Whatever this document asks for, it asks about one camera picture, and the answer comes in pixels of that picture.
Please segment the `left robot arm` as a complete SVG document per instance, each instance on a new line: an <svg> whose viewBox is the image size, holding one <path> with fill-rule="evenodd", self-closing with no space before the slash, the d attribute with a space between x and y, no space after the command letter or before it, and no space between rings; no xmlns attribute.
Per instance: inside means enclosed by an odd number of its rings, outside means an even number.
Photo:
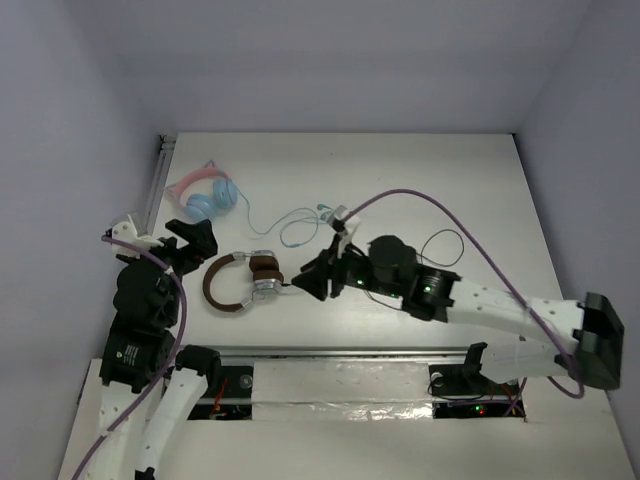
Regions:
<svg viewBox="0 0 640 480"><path fill-rule="evenodd" d="M182 279L217 254L211 223L171 220L165 227L170 237L156 239L126 218L102 238L125 266L101 358L99 433L76 478L164 478L197 401L221 386L218 352L181 344Z"/></svg>

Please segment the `brown silver headphones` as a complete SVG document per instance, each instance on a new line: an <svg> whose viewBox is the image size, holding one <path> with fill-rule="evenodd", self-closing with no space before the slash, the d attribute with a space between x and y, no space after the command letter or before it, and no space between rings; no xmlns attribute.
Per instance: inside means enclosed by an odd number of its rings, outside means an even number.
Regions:
<svg viewBox="0 0 640 480"><path fill-rule="evenodd" d="M221 303L212 292L214 277L232 263L248 262L251 272L251 295L236 303ZM206 270L202 280L202 293L206 302L215 310L236 314L246 310L255 300L269 295L278 295L287 286L279 261L272 250L235 251L217 258Z"/></svg>

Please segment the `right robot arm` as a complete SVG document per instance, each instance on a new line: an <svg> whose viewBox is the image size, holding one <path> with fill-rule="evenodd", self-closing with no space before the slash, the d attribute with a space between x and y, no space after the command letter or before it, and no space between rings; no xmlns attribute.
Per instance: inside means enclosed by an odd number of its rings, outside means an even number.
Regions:
<svg viewBox="0 0 640 480"><path fill-rule="evenodd" d="M291 282L320 301L352 287L398 298L401 311L422 321L515 335L516 342L504 347L482 340L468 348L461 378L475 393L522 377L568 376L599 390L621 384L624 326L598 293L581 301L549 300L484 287L421 264L415 249L392 235L374 239L367 252L332 244Z"/></svg>

